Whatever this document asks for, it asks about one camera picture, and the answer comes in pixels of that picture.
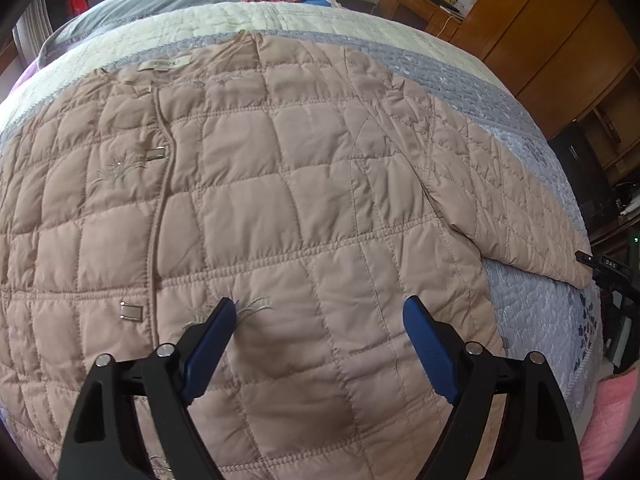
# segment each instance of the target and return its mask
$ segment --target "white quilt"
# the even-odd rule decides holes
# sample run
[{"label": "white quilt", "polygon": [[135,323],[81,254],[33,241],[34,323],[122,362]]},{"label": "white quilt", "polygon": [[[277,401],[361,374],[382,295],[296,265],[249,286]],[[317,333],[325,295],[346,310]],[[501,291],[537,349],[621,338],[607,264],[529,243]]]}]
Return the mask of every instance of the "white quilt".
[{"label": "white quilt", "polygon": [[0,105],[0,130],[92,70],[164,44],[240,30],[306,30],[375,41],[425,54],[507,91],[479,59],[401,23],[347,9],[271,2],[221,3],[145,18],[83,43],[38,72]]}]

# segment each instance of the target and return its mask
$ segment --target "wooden desk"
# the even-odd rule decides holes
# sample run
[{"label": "wooden desk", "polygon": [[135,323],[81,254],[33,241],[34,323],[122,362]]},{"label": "wooden desk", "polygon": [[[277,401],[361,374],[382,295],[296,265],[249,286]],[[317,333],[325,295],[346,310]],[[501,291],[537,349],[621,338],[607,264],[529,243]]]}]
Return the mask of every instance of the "wooden desk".
[{"label": "wooden desk", "polygon": [[431,0],[379,0],[376,10],[383,18],[419,28],[444,41],[450,40],[463,21]]}]

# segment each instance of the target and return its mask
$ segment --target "blue pillow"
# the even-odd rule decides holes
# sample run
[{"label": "blue pillow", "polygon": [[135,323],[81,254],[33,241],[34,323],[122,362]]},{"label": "blue pillow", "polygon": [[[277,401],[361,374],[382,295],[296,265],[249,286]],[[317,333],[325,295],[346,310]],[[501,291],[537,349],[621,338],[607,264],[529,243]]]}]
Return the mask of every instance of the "blue pillow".
[{"label": "blue pillow", "polygon": [[172,10],[240,0],[104,0],[65,23],[44,43],[38,55],[43,68],[83,41],[96,38],[127,23]]}]

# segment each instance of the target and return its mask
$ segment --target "quilted bedspread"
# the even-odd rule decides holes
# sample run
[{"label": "quilted bedspread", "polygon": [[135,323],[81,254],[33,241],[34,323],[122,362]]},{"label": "quilted bedspread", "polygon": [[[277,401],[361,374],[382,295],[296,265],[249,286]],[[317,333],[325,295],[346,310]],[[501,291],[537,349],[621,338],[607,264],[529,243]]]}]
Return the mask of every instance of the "quilted bedspread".
[{"label": "quilted bedspread", "polygon": [[[0,106],[0,142],[7,142],[62,89],[97,68],[114,70],[221,43],[242,29],[354,48],[417,82],[500,140],[558,199],[575,229],[586,235],[570,186],[544,137],[480,61],[425,33],[343,9],[217,4],[125,25],[79,46],[14,92]],[[600,305],[593,283],[577,290],[495,260],[484,260],[484,270],[506,354],[543,352],[577,416],[600,363]]]}]

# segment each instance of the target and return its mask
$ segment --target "jacket label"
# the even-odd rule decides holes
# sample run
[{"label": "jacket label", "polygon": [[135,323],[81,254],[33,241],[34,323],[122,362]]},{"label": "jacket label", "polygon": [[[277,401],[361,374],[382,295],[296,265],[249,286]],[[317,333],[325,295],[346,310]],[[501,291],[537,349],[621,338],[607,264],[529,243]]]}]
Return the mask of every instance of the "jacket label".
[{"label": "jacket label", "polygon": [[149,59],[140,63],[138,66],[138,72],[142,72],[143,70],[159,70],[161,72],[167,72],[174,68],[187,66],[190,62],[191,56],[181,56],[175,59]]}]

